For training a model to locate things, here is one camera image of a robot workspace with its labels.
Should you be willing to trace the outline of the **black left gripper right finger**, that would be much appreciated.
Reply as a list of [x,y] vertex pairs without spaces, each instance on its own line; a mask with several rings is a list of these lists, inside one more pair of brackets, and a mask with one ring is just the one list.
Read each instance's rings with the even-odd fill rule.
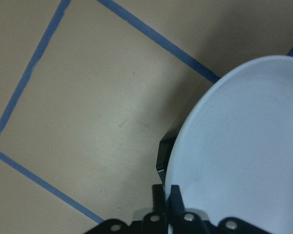
[[185,207],[178,185],[172,185],[169,195],[169,208],[173,215],[182,215],[185,212]]

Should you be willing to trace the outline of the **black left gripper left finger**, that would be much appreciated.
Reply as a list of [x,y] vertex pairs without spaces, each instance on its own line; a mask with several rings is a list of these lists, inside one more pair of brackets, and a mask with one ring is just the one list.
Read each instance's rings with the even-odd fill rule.
[[165,191],[162,184],[152,185],[152,200],[154,213],[165,214],[167,212]]

